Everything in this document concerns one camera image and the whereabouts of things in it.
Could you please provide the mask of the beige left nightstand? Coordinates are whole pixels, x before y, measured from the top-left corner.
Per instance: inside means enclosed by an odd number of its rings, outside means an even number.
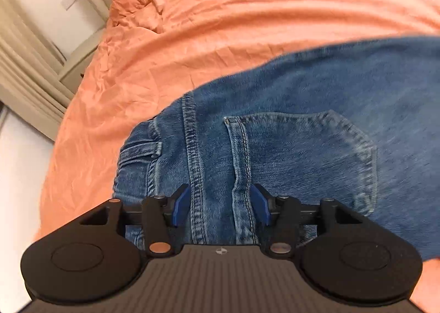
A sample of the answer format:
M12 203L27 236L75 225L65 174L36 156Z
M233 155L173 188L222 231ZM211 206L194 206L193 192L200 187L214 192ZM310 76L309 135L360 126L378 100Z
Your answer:
M85 71L92 61L93 55L101 41L104 29L99 29L92 34L76 50L72 52L70 57L58 74L58 80L72 93L76 93L84 77Z

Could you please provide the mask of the beige curtain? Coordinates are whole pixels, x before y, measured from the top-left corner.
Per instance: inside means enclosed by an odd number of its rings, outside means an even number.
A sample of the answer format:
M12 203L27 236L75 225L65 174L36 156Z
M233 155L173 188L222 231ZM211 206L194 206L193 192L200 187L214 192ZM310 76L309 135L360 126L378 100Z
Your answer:
M51 140L73 98L58 77L64 62L14 0L1 0L1 102Z

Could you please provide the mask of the blue denim jeans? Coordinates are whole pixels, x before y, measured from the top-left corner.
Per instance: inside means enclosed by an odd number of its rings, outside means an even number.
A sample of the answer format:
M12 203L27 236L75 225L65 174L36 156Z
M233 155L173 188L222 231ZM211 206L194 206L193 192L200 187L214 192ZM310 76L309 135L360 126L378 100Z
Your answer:
M191 188L178 237L259 240L250 188L332 197L439 256L439 39L400 37L278 57L190 91L131 131L113 194Z

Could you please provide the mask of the orange duvet cover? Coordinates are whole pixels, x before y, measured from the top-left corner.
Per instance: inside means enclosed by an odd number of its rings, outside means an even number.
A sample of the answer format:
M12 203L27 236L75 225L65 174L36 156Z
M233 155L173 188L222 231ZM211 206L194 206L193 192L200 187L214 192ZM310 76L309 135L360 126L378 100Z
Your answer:
M133 128L184 94L287 54L400 37L439 39L439 0L112 0L66 110L40 204L39 237L113 194ZM414 302L439 310L439 256Z

